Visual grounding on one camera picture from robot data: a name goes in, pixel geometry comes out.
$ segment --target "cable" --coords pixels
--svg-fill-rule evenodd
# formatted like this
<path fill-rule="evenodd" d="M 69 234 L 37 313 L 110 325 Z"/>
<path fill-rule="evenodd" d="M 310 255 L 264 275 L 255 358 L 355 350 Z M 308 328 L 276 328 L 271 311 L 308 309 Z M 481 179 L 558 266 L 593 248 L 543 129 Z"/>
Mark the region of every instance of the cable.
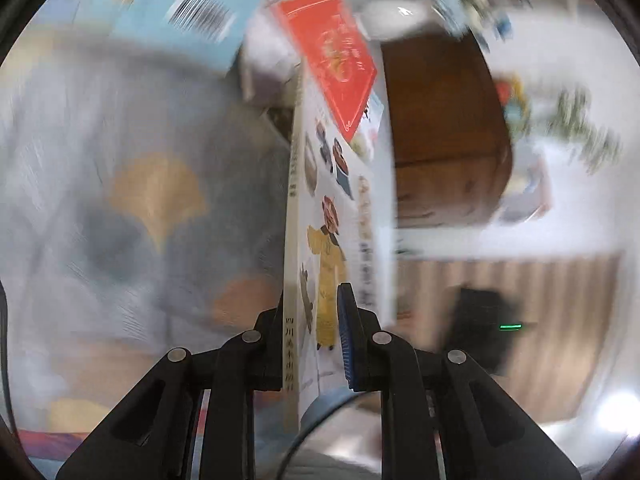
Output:
<path fill-rule="evenodd" d="M 7 418 L 9 419 L 9 430 L 20 442 L 18 437 L 18 427 L 15 425 L 14 407 L 11 404 L 11 392 L 9 391 L 9 369 L 7 359 L 6 340 L 9 331 L 9 309 L 6 303 L 4 286 L 0 282 L 0 372 L 2 373 L 2 394 L 4 395 L 4 405 L 6 407 Z"/>
<path fill-rule="evenodd" d="M 359 393 L 355 394 L 354 396 L 347 397 L 346 399 L 342 400 L 341 402 L 339 402 L 338 404 L 333 406 L 321 418 L 319 418 L 318 420 L 315 420 L 312 424 L 310 424 L 302 432 L 297 434 L 296 438 L 293 441 L 293 443 L 291 444 L 291 446 L 287 450 L 287 453 L 284 455 L 284 458 L 282 459 L 282 462 L 280 462 L 280 465 L 278 466 L 278 471 L 276 472 L 275 480 L 282 480 L 284 478 L 284 472 L 286 471 L 287 466 L 289 465 L 289 462 L 291 462 L 291 459 L 296 454 L 296 452 L 298 451 L 300 446 L 302 446 L 302 444 L 306 440 L 306 438 L 311 433 L 313 433 L 318 428 L 318 426 L 320 426 L 322 423 L 324 423 L 324 421 L 326 421 L 330 416 L 332 416 L 335 412 L 337 412 L 341 408 L 345 407 L 347 404 L 350 404 L 354 400 L 358 400 L 359 398 L 361 398 L 361 397 L 363 397 L 363 396 L 365 396 L 367 394 L 368 394 L 368 392 L 359 392 Z"/>

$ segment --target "red book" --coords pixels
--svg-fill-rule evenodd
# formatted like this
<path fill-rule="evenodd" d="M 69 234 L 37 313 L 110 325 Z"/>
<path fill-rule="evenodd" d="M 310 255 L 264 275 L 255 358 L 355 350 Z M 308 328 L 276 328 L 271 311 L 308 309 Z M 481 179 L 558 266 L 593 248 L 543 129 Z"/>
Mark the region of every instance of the red book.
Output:
<path fill-rule="evenodd" d="M 343 0 L 286 0 L 276 13 L 306 58 L 347 142 L 355 135 L 376 66 Z"/>

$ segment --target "wooden furniture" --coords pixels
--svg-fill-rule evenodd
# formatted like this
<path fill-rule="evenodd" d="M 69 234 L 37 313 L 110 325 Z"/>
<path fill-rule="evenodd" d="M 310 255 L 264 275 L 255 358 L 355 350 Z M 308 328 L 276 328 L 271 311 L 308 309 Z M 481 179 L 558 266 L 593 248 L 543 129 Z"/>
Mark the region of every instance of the wooden furniture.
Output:
<path fill-rule="evenodd" d="M 487 222 L 511 174 L 511 143 L 472 35 L 382 45 L 398 227 Z"/>

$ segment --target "yellow robe figure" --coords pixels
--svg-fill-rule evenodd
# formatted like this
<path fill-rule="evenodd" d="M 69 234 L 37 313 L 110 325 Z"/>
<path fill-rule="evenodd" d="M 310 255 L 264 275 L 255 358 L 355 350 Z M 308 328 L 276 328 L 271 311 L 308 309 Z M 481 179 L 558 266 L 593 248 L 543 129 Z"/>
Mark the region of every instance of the yellow robe figure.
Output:
<path fill-rule="evenodd" d="M 337 288 L 346 278 L 345 257 L 335 236 L 322 226 L 306 230 L 313 254 L 320 254 L 318 298 L 316 299 L 316 339 L 319 345 L 332 346 L 338 329 Z"/>

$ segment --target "blue book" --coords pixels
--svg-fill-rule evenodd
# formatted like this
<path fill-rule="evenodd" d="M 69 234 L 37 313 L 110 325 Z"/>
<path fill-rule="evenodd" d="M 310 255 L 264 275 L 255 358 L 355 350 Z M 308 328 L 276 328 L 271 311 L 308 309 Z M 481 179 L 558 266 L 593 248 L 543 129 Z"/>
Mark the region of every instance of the blue book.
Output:
<path fill-rule="evenodd" d="M 226 72 L 260 0 L 75 1 L 75 25 L 187 56 Z"/>

